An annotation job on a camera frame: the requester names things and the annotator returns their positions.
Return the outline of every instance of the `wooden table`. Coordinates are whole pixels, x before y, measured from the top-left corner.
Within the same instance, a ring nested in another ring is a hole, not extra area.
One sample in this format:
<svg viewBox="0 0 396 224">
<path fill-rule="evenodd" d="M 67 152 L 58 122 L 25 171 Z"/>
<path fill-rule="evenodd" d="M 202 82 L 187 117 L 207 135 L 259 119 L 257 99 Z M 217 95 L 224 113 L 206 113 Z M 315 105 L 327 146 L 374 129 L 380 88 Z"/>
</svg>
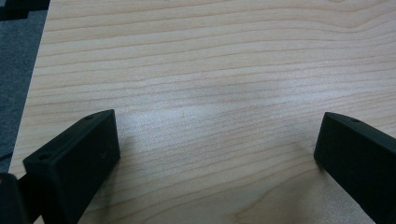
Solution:
<svg viewBox="0 0 396 224">
<path fill-rule="evenodd" d="M 332 111 L 396 135 L 396 2 L 52 0 L 10 172 L 116 110 L 81 223 L 373 223 L 313 160 Z"/>
</svg>

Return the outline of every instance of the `floor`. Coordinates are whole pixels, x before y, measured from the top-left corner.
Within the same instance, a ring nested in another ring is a hole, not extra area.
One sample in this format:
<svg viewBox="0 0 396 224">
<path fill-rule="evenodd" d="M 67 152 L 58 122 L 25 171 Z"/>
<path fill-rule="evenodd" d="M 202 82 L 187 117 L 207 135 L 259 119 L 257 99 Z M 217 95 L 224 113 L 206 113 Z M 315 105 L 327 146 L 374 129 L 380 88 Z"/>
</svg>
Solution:
<svg viewBox="0 0 396 224">
<path fill-rule="evenodd" d="M 8 172 L 46 17 L 0 21 L 0 173 Z"/>
</svg>

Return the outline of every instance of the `screw hole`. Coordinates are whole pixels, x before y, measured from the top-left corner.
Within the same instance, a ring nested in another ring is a hole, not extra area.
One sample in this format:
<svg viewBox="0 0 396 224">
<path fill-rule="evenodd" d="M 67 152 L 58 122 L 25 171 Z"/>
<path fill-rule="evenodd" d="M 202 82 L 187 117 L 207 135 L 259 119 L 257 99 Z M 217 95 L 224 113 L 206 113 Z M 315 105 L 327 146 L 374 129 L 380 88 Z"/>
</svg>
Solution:
<svg viewBox="0 0 396 224">
<path fill-rule="evenodd" d="M 44 160 L 48 159 L 49 157 L 50 157 L 50 154 L 43 154 L 40 157 L 38 157 L 38 159 L 40 161 L 44 161 Z"/>
</svg>

